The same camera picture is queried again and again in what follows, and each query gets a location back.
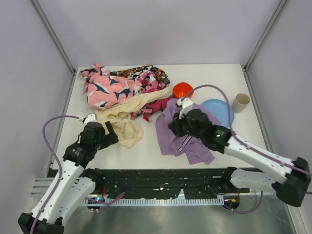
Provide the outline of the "purple shirt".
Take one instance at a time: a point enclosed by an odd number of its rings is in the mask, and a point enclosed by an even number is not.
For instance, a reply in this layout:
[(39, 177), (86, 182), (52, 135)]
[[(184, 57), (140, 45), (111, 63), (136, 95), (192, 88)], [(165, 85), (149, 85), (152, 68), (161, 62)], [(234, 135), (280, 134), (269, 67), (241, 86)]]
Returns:
[(179, 111), (176, 102), (176, 98), (168, 101), (166, 108), (156, 119), (156, 134), (161, 153), (164, 156), (185, 154), (191, 165), (202, 162), (210, 164), (215, 157), (199, 139), (188, 135), (177, 137), (169, 129), (168, 125), (173, 121), (174, 114)]

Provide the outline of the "light pink shark print cloth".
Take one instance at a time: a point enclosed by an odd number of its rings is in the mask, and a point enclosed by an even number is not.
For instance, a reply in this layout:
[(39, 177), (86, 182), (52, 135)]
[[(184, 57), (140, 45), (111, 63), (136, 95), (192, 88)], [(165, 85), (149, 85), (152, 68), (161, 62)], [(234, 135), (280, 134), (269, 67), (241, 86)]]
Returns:
[(78, 76), (84, 79), (83, 93), (88, 105), (100, 110), (129, 100), (139, 93), (142, 87), (140, 81), (113, 76), (108, 69), (99, 64), (81, 70)]

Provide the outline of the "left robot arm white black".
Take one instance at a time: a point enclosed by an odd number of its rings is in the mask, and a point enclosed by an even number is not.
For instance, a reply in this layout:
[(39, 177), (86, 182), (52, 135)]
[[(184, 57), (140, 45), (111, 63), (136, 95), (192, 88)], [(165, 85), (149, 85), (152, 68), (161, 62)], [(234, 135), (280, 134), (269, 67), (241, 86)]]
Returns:
[(68, 146), (51, 185), (30, 213), (22, 213), (18, 224), (24, 234), (62, 234), (65, 225), (83, 200), (102, 192), (104, 175), (87, 168), (97, 151), (118, 143), (109, 121), (88, 122), (78, 140)]

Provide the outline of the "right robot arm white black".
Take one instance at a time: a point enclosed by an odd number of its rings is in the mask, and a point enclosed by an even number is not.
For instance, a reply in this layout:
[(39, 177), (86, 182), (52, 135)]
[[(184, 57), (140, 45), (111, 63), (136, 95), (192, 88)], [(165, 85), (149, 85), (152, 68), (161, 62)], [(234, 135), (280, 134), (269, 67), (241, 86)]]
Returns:
[(275, 193), (284, 203), (301, 206), (312, 181), (305, 159), (298, 157), (293, 160), (261, 149), (231, 129), (213, 124), (200, 109), (190, 110), (183, 117), (174, 114), (168, 127), (178, 137), (195, 137), (208, 149), (241, 159), (260, 170), (256, 173), (234, 169), (227, 173), (234, 187)]

